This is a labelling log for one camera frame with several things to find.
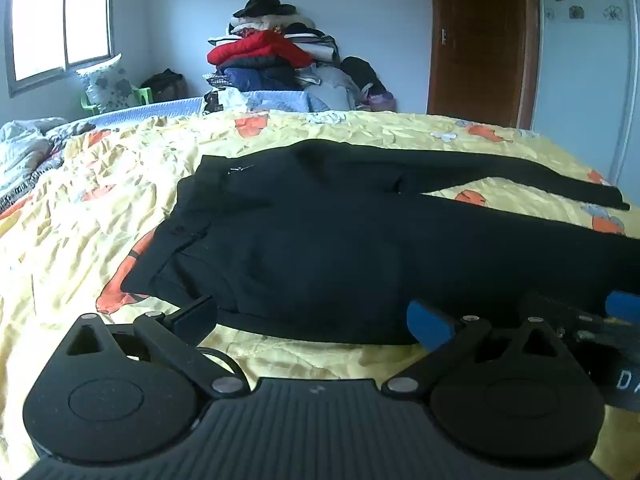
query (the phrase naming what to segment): red sweater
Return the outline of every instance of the red sweater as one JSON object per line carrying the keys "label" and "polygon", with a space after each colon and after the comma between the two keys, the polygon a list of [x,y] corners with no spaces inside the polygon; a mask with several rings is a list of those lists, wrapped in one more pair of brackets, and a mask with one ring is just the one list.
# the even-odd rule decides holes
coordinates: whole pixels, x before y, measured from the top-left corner
{"label": "red sweater", "polygon": [[293,68],[303,68],[312,62],[308,53],[272,30],[263,30],[243,40],[217,46],[207,54],[207,61],[220,65],[234,57],[257,56],[280,56],[287,59]]}

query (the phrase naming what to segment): brown door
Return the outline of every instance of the brown door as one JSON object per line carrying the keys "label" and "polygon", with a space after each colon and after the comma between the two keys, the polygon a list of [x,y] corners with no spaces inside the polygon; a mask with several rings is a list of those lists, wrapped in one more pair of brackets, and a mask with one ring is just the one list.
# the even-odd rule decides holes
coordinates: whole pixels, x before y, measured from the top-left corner
{"label": "brown door", "polygon": [[428,113],[529,128],[539,0],[433,0]]}

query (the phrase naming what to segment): ribbed black surface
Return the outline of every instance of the ribbed black surface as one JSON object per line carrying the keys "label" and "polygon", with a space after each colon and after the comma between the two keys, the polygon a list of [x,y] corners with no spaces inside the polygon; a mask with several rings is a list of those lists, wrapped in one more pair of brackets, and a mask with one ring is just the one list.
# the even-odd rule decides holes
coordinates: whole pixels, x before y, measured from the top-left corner
{"label": "ribbed black surface", "polygon": [[514,471],[457,450],[413,402],[372,381],[264,379],[219,400],[193,434],[143,462],[88,468],[42,460],[26,480],[604,480],[590,462]]}

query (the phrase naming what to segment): window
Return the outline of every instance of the window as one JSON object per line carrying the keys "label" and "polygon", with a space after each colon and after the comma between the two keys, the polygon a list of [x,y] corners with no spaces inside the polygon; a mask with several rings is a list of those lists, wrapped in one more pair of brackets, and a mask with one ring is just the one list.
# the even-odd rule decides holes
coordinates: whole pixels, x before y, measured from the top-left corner
{"label": "window", "polygon": [[10,0],[10,94],[111,55],[110,0]]}

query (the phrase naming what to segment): chair armrest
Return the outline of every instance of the chair armrest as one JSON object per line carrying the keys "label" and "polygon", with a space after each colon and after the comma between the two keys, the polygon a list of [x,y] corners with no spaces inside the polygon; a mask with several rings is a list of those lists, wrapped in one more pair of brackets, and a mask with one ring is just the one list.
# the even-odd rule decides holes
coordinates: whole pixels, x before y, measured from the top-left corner
{"label": "chair armrest", "polygon": [[82,94],[82,97],[80,98],[80,105],[82,106],[82,109],[87,110],[88,112],[91,112],[91,115],[100,114],[100,112],[98,111],[97,105],[89,104],[89,99],[87,98],[86,94]]}
{"label": "chair armrest", "polygon": [[138,101],[142,105],[150,105],[154,102],[154,96],[151,92],[151,88],[136,88],[133,87],[133,91],[138,98]]}

